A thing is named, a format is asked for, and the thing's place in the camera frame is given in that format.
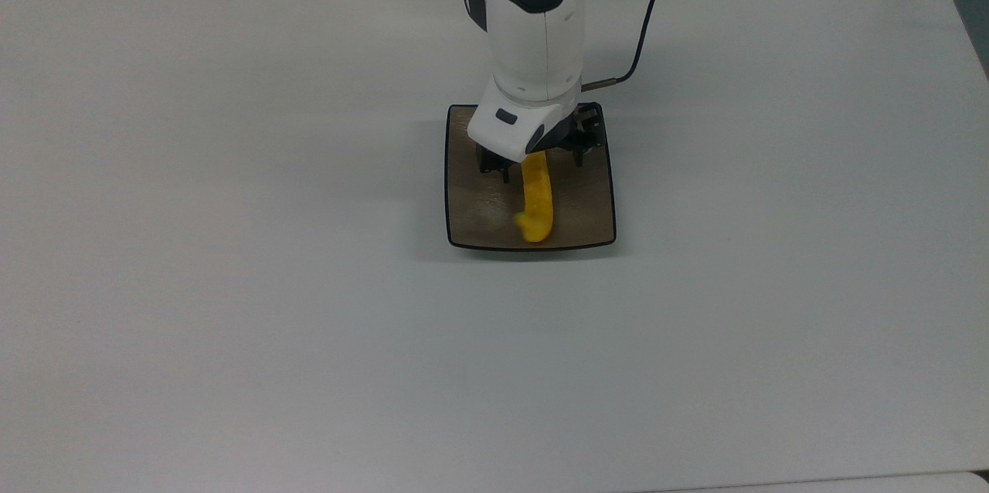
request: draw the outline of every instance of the table surface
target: table surface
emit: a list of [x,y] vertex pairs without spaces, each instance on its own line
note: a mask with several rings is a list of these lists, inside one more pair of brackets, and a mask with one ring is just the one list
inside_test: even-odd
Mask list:
[[[586,79],[646,0],[589,0]],[[446,243],[462,0],[0,0],[10,491],[604,493],[989,468],[951,0],[658,0],[618,240]]]

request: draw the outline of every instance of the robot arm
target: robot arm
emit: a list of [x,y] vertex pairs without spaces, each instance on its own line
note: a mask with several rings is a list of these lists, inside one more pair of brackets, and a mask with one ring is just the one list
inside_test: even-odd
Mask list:
[[584,0],[464,0],[488,32],[494,70],[467,136],[510,162],[547,144],[576,108]]

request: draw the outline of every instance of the cable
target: cable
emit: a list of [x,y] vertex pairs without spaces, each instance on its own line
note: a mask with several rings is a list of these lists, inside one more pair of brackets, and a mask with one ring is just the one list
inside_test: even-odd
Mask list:
[[632,59],[632,67],[629,68],[627,73],[622,77],[611,77],[607,79],[600,79],[598,81],[593,81],[590,83],[585,83],[580,86],[580,91],[594,91],[594,89],[600,89],[603,87],[610,87],[612,85],[619,84],[623,81],[628,80],[635,73],[635,68],[639,66],[639,56],[642,56],[642,46],[646,43],[646,29],[649,29],[649,18],[653,15],[653,5],[656,4],[656,0],[649,0],[649,6],[646,7],[646,16],[642,20],[642,31],[639,32],[639,45],[635,47],[635,57]]

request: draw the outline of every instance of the square plate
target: square plate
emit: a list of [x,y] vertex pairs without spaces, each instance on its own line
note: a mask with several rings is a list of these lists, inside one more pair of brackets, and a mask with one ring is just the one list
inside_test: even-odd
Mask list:
[[583,166],[564,149],[546,152],[553,188],[553,232],[540,243],[522,239],[515,213],[525,208],[522,168],[481,173],[467,122],[477,105],[453,105],[446,116],[446,236],[471,250],[552,251],[607,246],[615,240],[614,190],[608,145],[583,156]]

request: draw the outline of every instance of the black cable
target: black cable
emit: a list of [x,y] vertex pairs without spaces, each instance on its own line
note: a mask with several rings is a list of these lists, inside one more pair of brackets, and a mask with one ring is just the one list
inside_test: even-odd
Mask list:
[[635,47],[635,57],[632,59],[632,67],[629,68],[627,73],[622,77],[612,77],[585,83],[580,86],[580,91],[593,91],[594,89],[610,87],[632,77],[632,74],[635,73],[635,68],[639,66],[639,56],[642,56],[642,46],[646,43],[646,29],[649,29],[649,18],[652,18],[654,4],[656,4],[656,0],[649,0],[649,6],[646,7],[646,16],[642,20],[642,31],[639,32],[639,45]]

